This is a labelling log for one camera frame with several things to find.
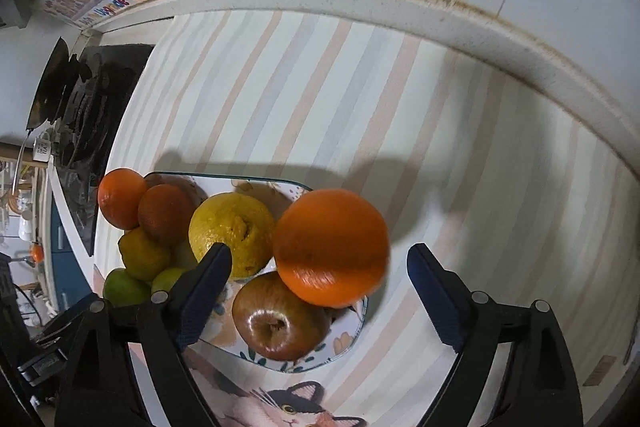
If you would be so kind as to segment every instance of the kitchen counter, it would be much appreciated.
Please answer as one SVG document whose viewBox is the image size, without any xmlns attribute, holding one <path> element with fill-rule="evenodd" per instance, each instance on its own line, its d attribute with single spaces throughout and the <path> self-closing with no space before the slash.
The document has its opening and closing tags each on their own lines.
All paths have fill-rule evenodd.
<svg viewBox="0 0 640 427">
<path fill-rule="evenodd" d="M 202 375 L 213 365 L 245 390 L 314 380 L 334 414 L 414 425 L 454 360 L 406 275 L 408 248 L 424 242 L 472 290 L 505 303 L 548 301 L 578 383 L 601 357 L 616 357 L 598 386 L 580 388 L 585 420 L 595 413 L 625 374 L 640 296 L 640 186 L 605 143 L 514 78 L 401 32 L 241 10 L 164 26 L 108 170 L 342 186 L 383 213 L 392 237 L 385 285 L 340 363 L 283 375 L 198 343 Z M 97 286 L 122 265 L 119 235 L 100 216 Z M 506 352 L 473 425 L 491 409 Z"/>
</svg>

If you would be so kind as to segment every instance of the pan handle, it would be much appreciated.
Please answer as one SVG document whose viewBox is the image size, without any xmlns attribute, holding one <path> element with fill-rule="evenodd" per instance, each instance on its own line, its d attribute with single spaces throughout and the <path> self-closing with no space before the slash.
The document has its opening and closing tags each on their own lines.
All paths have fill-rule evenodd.
<svg viewBox="0 0 640 427">
<path fill-rule="evenodd" d="M 11 185 L 11 194 L 9 194 L 9 198 L 8 198 L 9 207 L 12 209 L 12 211 L 14 211 L 19 216 L 22 215 L 22 210 L 18 208 L 17 201 L 16 201 L 18 198 L 18 194 L 17 194 L 18 181 L 20 180 L 20 172 L 22 171 L 22 156 L 24 155 L 24 148 L 27 146 L 27 140 L 31 136 L 32 131 L 33 129 L 29 130 L 26 138 L 22 142 L 22 145 L 20 147 L 20 152 L 18 152 L 18 157 L 15 161 L 14 182 Z"/>
</svg>

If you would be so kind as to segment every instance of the apple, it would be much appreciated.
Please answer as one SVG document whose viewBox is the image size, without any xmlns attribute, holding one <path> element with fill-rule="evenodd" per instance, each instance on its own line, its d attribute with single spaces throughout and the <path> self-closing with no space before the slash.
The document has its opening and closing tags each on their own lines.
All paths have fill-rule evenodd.
<svg viewBox="0 0 640 427">
<path fill-rule="evenodd" d="M 304 357 L 330 326 L 325 309 L 300 299 L 277 272 L 258 275 L 240 288 L 231 315 L 247 345 L 271 360 Z"/>
</svg>

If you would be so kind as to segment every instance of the blue cabinet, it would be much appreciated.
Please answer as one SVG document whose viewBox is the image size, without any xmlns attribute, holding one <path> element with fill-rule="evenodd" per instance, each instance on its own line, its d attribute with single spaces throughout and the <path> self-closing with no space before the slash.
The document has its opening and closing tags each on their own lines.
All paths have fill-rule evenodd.
<svg viewBox="0 0 640 427">
<path fill-rule="evenodd" d="M 89 295 L 91 288 L 78 266 L 55 201 L 51 203 L 51 264 L 58 308 L 63 312 Z"/>
</svg>

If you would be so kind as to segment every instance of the white cup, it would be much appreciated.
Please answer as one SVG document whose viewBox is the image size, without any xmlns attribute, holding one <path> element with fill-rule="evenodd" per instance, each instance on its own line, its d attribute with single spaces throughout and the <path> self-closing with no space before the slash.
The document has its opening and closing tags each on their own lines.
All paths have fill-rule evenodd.
<svg viewBox="0 0 640 427">
<path fill-rule="evenodd" d="M 51 140 L 49 133 L 44 132 L 33 143 L 33 160 L 36 162 L 48 162 L 51 157 Z"/>
</svg>

